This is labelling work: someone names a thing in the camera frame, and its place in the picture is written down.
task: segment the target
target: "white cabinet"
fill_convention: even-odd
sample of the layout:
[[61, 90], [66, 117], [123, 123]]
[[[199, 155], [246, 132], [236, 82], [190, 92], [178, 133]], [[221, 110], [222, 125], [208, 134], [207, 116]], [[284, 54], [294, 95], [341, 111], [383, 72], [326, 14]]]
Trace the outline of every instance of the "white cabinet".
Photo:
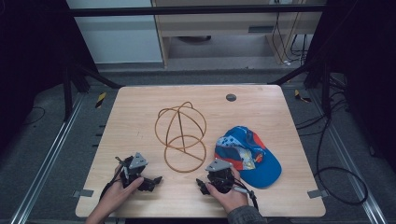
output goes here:
[[[152, 0], [155, 7], [238, 6], [273, 4], [273, 0]], [[289, 0], [288, 4], [317, 4], [326, 0]], [[294, 35], [313, 34], [321, 12], [190, 14], [156, 16], [163, 49], [163, 61], [167, 64], [167, 52], [173, 36], [190, 35], [266, 35], [276, 61], [287, 59]], [[259, 28], [260, 32], [251, 32]]]
[[[149, 0], [67, 0], [70, 8], [151, 7]], [[153, 16], [75, 17], [96, 64], [162, 63]]]

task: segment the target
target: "gray carpet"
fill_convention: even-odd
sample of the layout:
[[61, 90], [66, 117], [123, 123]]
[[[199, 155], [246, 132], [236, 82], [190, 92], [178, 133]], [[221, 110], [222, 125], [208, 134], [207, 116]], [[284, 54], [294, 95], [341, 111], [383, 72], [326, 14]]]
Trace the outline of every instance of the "gray carpet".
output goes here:
[[[268, 45], [262, 41], [262, 38], [253, 36], [247, 40], [253, 41], [255, 43], [253, 46], [257, 48], [249, 47], [249, 42], [241, 42], [243, 40], [240, 36], [221, 39], [213, 36], [212, 40], [206, 43], [185, 43], [186, 40], [176, 39], [173, 41], [174, 46], [166, 69], [142, 69], [135, 72], [103, 73], [103, 75], [117, 83], [130, 86], [262, 84], [283, 77], [298, 66], [299, 62], [291, 66], [275, 64], [274, 58], [268, 53]], [[205, 44], [213, 44], [214, 47], [203, 48]], [[88, 78], [88, 80], [92, 87], [89, 93], [83, 94], [76, 121], [49, 173], [47, 182], [38, 195], [28, 217], [29, 223], [82, 223], [84, 221], [83, 218], [75, 215], [78, 199], [72, 197], [72, 194], [74, 190], [83, 188], [100, 142], [100, 133], [104, 130], [102, 125], [106, 125], [117, 94], [117, 90], [111, 90], [94, 79]], [[319, 110], [314, 103], [306, 103], [294, 97], [294, 90], [303, 86], [301, 83], [303, 80], [304, 75], [299, 75], [282, 88], [296, 124], [319, 116]], [[102, 107], [94, 108], [98, 95], [103, 91], [106, 92], [106, 99]], [[313, 97], [309, 95], [311, 92], [304, 90], [301, 92], [306, 97]], [[38, 94], [35, 98], [35, 108], [26, 119], [27, 124], [21, 127], [20, 132], [8, 146], [8, 154], [0, 159], [2, 183], [0, 223], [8, 223], [16, 212], [60, 131], [64, 119], [63, 97], [61, 85]], [[77, 98], [76, 91], [74, 91], [74, 99]], [[332, 103], [342, 99], [342, 94], [338, 94]], [[396, 197], [393, 193], [396, 189], [396, 174], [390, 170], [384, 159], [370, 156], [369, 146], [347, 111], [346, 104], [340, 105], [332, 116], [332, 124], [342, 136], [347, 152], [361, 171], [363, 179], [387, 220], [377, 223], [396, 223]], [[320, 135], [303, 136], [303, 134], [320, 132], [323, 125], [324, 122], [321, 121], [309, 128], [299, 130], [313, 173], [316, 171]], [[329, 132], [324, 135], [319, 166], [342, 166]], [[334, 171], [325, 172], [322, 174], [322, 179], [329, 189], [342, 199], [353, 202], [358, 200], [350, 178], [346, 174]], [[323, 201], [327, 209], [324, 217], [295, 218], [292, 220], [293, 223], [372, 223], [361, 205], [347, 205], [335, 200], [332, 196], [324, 198]], [[158, 223], [158, 219], [140, 221], [140, 223]]]
[[[218, 77], [210, 76], [209, 72], [207, 76], [202, 73], [194, 75], [182, 72], [144, 74], [142, 76], [134, 74], [110, 76], [126, 85], [244, 83], [242, 80], [245, 80], [245, 83], [262, 83], [280, 76], [280, 74], [275, 74], [265, 77], [261, 75], [261, 71], [257, 74], [257, 71], [251, 70], [247, 70], [246, 74], [239, 72], [240, 75], [236, 70], [229, 71], [228, 76], [224, 76], [224, 71], [217, 71]], [[107, 93], [107, 96], [102, 107], [94, 108], [98, 95], [103, 91]], [[283, 91], [296, 124], [319, 115], [317, 107], [313, 103], [295, 99], [294, 88], [283, 88]], [[14, 214], [61, 127], [64, 115], [62, 92], [62, 86], [57, 86], [37, 96], [35, 106], [45, 109], [44, 117], [35, 123], [23, 126], [19, 136], [9, 146], [10, 153], [7, 158], [1, 160], [0, 178], [3, 184], [0, 192], [0, 219], [11, 218]], [[100, 136], [97, 134], [103, 131], [101, 125], [106, 124], [116, 94], [116, 90], [92, 82], [92, 88], [84, 96], [83, 105], [74, 127], [52, 167], [49, 179], [36, 201], [29, 220], [83, 221], [82, 218], [75, 215], [78, 199], [72, 197], [72, 193], [75, 189], [82, 189], [84, 185], [96, 150], [95, 145], [100, 141]], [[345, 140], [348, 152], [363, 173], [363, 178], [374, 194], [384, 216], [389, 223], [396, 223], [394, 214], [396, 202], [392, 195], [396, 187], [395, 174], [383, 159], [370, 156], [367, 143], [362, 138], [353, 118], [346, 111], [347, 105], [340, 106], [341, 109], [333, 114], [332, 122], [339, 126], [338, 130]], [[42, 109], [35, 108], [26, 122], [40, 118], [41, 115]], [[300, 130], [299, 133], [316, 133], [321, 131], [322, 127], [323, 123], [318, 123]], [[315, 172], [319, 134], [302, 136], [301, 140], [312, 171]], [[322, 144], [319, 162], [320, 167], [342, 165], [327, 134]], [[326, 184], [337, 195], [350, 201], [358, 200], [347, 175], [328, 172], [322, 176]], [[296, 218], [292, 221], [294, 223], [371, 223], [362, 206], [346, 205], [333, 197], [324, 198], [324, 202], [327, 209], [324, 217]]]

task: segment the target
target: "black cable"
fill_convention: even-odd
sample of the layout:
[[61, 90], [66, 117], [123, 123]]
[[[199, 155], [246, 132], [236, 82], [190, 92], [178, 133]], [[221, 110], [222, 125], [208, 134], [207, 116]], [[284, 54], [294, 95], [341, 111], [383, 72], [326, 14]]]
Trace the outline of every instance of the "black cable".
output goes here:
[[[332, 107], [332, 113], [334, 114], [335, 112], [337, 112], [338, 110], [340, 110], [340, 109], [342, 109], [343, 107], [339, 107], [339, 108], [337, 108], [336, 110], [334, 110], [335, 109], [335, 107], [337, 106], [337, 105], [340, 105], [341, 103], [346, 103], [347, 101], [346, 100], [340, 100], [339, 102], [337, 102], [333, 107]], [[322, 116], [319, 116], [319, 117], [317, 117], [317, 118], [325, 118], [325, 116], [324, 115], [322, 115]], [[304, 134], [299, 134], [299, 136], [300, 137], [303, 137], [303, 136], [310, 136], [310, 135], [315, 135], [315, 134], [320, 134], [320, 133], [322, 133], [322, 131], [320, 131], [320, 132], [317, 132], [317, 133], [304, 133]]]
[[332, 82], [331, 84], [333, 84], [334, 87], [337, 88], [338, 90], [344, 91], [346, 89], [346, 85], [341, 81], [339, 81], [338, 79], [336, 79], [335, 77], [330, 76], [330, 81]]
[[277, 57], [278, 57], [279, 60], [282, 62], [282, 57], [280, 56], [279, 51], [277, 50], [277, 47], [276, 47], [276, 44], [275, 44], [275, 40], [274, 40], [274, 37], [275, 37], [275, 30], [276, 30], [278, 21], [279, 21], [279, 12], [276, 13], [276, 22], [275, 22], [274, 30], [273, 30], [273, 33], [272, 33], [272, 42], [273, 42], [274, 48], [275, 48], [275, 50], [276, 50]]
[[40, 116], [40, 118], [38, 118], [36, 120], [33, 120], [33, 121], [30, 121], [30, 122], [23, 123], [23, 125], [29, 125], [29, 124], [36, 123], [39, 120], [41, 120], [44, 117], [44, 115], [46, 115], [46, 110], [43, 107], [41, 107], [41, 106], [34, 106], [33, 109], [41, 109], [43, 111], [43, 114]]
[[311, 60], [308, 61], [308, 63], [306, 63], [304, 66], [301, 66], [301, 67], [295, 69], [294, 71], [292, 71], [291, 73], [287, 74], [286, 76], [284, 76], [284, 77], [282, 77], [282, 78], [280, 78], [280, 79], [278, 79], [276, 81], [270, 82], [269, 84], [282, 85], [286, 81], [288, 81], [288, 80], [300, 75], [302, 72], [306, 72], [308, 70], [311, 70], [316, 64], [324, 63], [326, 61], [326, 59], [328, 58], [328, 52], [327, 51], [331, 47], [331, 45], [329, 43], [334, 40], [334, 36], [339, 32], [341, 27], [347, 21], [347, 19], [349, 18], [350, 14], [353, 11], [353, 9], [357, 5], [358, 1], [359, 0], [355, 0], [355, 2], [353, 3], [353, 6], [349, 9], [349, 11], [345, 15], [345, 17], [335, 26], [335, 28], [332, 30], [332, 32], [329, 35], [327, 35], [327, 39], [324, 41], [324, 43], [322, 43], [318, 47], [317, 52], [315, 52], [313, 54], [313, 56], [311, 57]]
[[120, 172], [121, 172], [121, 170], [122, 170], [122, 167], [123, 167], [123, 166], [120, 166], [119, 170], [114, 174], [114, 176], [113, 176], [113, 178], [110, 180], [110, 182], [108, 182], [108, 183], [105, 185], [105, 187], [104, 187], [103, 190], [102, 190], [102, 193], [100, 194], [99, 201], [102, 200], [103, 196], [106, 194], [106, 191], [107, 191], [111, 186], [113, 186], [113, 184], [114, 184], [115, 182], [120, 181], [120, 179], [116, 179], [116, 178], [117, 178], [117, 176], [119, 176], [119, 174], [120, 174]]
[[292, 62], [298, 61], [298, 59], [291, 59], [288, 56], [288, 53], [286, 52], [285, 43], [283, 42], [282, 34], [280, 33], [280, 29], [279, 29], [279, 12], [276, 13], [276, 26], [274, 27], [274, 31], [273, 31], [273, 42], [274, 42], [274, 32], [275, 32], [275, 30], [277, 30], [277, 33], [279, 34], [279, 39], [280, 39], [280, 42], [282, 43], [283, 53], [285, 54], [286, 58], [288, 58], [288, 62], [292, 63]]
[[305, 53], [308, 52], [308, 50], [305, 50], [306, 44], [307, 44], [307, 35], [304, 35], [304, 41], [303, 41], [303, 47], [302, 49], [293, 49], [293, 46], [296, 42], [298, 35], [295, 35], [290, 46], [290, 53], [296, 57], [300, 57], [300, 65], [303, 65], [305, 63]]
[[[320, 139], [319, 139], [318, 151], [317, 151], [317, 157], [316, 157], [316, 160], [317, 160], [317, 172], [314, 174], [314, 176], [317, 176], [317, 177], [318, 177], [318, 180], [319, 180], [321, 186], [322, 186], [323, 188], [325, 188], [326, 191], [327, 191], [331, 196], [333, 196], [336, 200], [340, 201], [341, 203], [345, 203], [345, 204], [349, 204], [349, 205], [361, 205], [361, 204], [363, 204], [364, 202], [367, 201], [367, 198], [368, 198], [368, 189], [367, 189], [366, 184], [364, 183], [364, 181], [363, 181], [360, 177], [358, 177], [357, 175], [355, 175], [355, 174], [352, 173], [351, 171], [349, 171], [349, 170], [347, 170], [347, 169], [345, 169], [345, 168], [341, 168], [341, 167], [329, 166], [329, 167], [325, 167], [325, 168], [319, 169], [319, 153], [320, 153], [320, 149], [321, 149], [321, 144], [322, 144], [322, 142], [323, 142], [323, 137], [324, 137], [325, 131], [326, 131], [327, 128], [329, 127], [330, 122], [331, 122], [331, 119], [327, 119], [327, 120], [326, 120], [325, 126], [323, 127], [323, 131], [322, 131], [321, 136], [320, 136]], [[341, 197], [339, 197], [339, 196], [337, 196], [335, 193], [333, 193], [331, 190], [329, 190], [329, 188], [327, 188], [327, 186], [324, 184], [324, 182], [323, 182], [323, 180], [322, 180], [322, 178], [321, 178], [321, 175], [320, 175], [322, 172], [328, 171], [328, 170], [342, 171], [342, 172], [348, 173], [348, 174], [350, 174], [350, 175], [353, 175], [355, 178], [357, 178], [357, 179], [361, 182], [361, 184], [364, 186], [364, 196], [363, 196], [363, 198], [362, 198], [360, 201], [358, 201], [358, 202], [351, 202], [351, 201], [347, 201], [347, 200], [342, 199]]]
[[334, 97], [334, 95], [337, 95], [337, 94], [344, 94], [344, 92], [343, 92], [343, 91], [337, 91], [337, 92], [333, 93], [333, 94], [330, 96], [330, 98], [332, 99], [332, 98]]
[[[335, 103], [335, 104], [332, 106], [331, 111], [334, 110], [338, 105], [340, 105], [340, 104], [343, 103], [344, 101], [345, 101], [345, 100], [341, 100], [341, 101]], [[297, 130], [301, 130], [301, 129], [310, 127], [310, 126], [312, 126], [312, 125], [318, 123], [318, 122], [319, 122], [321, 119], [323, 119], [323, 118], [326, 118], [326, 116], [325, 116], [325, 115], [320, 115], [320, 116], [317, 116], [317, 117], [315, 117], [315, 118], [308, 119], [308, 120], [306, 120], [306, 121], [304, 121], [304, 122], [295, 124], [296, 129], [297, 129]], [[307, 123], [308, 121], [311, 121], [311, 120], [313, 120], [312, 123], [306, 124], [306, 125], [303, 126], [303, 127], [297, 127], [297, 126], [302, 125], [302, 124], [304, 124], [304, 123]]]
[[237, 186], [239, 186], [239, 187], [241, 187], [241, 188], [243, 188], [243, 189], [245, 189], [245, 190], [247, 191], [247, 194], [248, 194], [249, 198], [251, 199], [251, 201], [253, 202], [254, 207], [255, 207], [257, 210], [259, 210], [259, 205], [258, 205], [258, 203], [257, 203], [257, 197], [256, 197], [256, 195], [254, 194], [254, 191], [253, 191], [253, 190], [249, 190], [248, 187], [246, 187], [246, 186], [242, 183], [242, 181], [240, 181], [240, 180], [238, 180], [238, 179], [235, 179], [233, 183], [234, 183], [235, 185], [237, 185]]

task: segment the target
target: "tabletop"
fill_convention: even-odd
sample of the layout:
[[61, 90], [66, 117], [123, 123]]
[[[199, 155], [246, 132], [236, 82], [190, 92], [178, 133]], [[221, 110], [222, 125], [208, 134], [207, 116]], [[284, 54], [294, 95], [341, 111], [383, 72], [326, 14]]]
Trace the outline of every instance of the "tabletop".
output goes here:
[[[325, 214], [321, 198], [307, 194], [318, 186], [283, 92], [276, 85], [121, 88], [84, 186], [93, 195], [79, 198], [76, 214], [87, 217], [97, 205], [118, 165], [115, 157], [125, 159], [139, 152], [148, 162], [142, 176], [163, 180], [152, 192], [137, 191], [111, 216], [226, 217], [214, 198], [201, 193], [195, 179], [207, 181], [205, 168], [214, 160], [216, 141], [234, 126], [256, 133], [282, 166], [282, 174], [270, 187], [255, 189], [247, 184], [263, 216]], [[184, 146], [182, 150], [189, 153], [166, 147], [166, 142]]]

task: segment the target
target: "wall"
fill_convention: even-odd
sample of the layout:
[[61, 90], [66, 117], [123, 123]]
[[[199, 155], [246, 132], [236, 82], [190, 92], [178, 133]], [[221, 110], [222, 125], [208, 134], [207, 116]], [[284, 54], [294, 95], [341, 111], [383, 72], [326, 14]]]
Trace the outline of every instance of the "wall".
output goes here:
[[[67, 0], [70, 8], [151, 7], [149, 0]], [[153, 16], [81, 17], [76, 22], [98, 65], [162, 63]]]

